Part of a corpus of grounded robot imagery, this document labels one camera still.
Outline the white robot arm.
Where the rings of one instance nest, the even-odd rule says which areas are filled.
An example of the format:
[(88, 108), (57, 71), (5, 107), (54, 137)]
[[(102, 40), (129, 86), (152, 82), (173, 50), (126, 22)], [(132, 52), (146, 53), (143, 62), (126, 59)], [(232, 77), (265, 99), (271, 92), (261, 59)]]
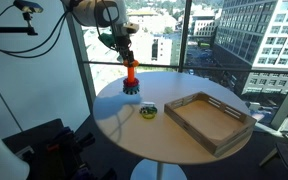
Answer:
[(111, 29), (111, 33), (98, 33), (98, 39), (108, 48), (117, 51), (124, 61), (132, 64), (130, 35), (139, 25), (129, 21), (124, 0), (61, 0), (75, 20), (85, 27)]

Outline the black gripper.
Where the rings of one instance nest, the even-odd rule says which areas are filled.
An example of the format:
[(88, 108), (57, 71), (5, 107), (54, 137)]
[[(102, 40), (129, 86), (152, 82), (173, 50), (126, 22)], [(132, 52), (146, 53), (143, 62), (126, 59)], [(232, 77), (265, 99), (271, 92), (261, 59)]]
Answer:
[(120, 62), (124, 61), (124, 54), (122, 51), (127, 51), (127, 60), (129, 62), (133, 62), (134, 61), (133, 51), (129, 50), (129, 46), (131, 44), (130, 35), (128, 33), (126, 34), (115, 33), (114, 38), (116, 43), (116, 50), (119, 53), (118, 60)]

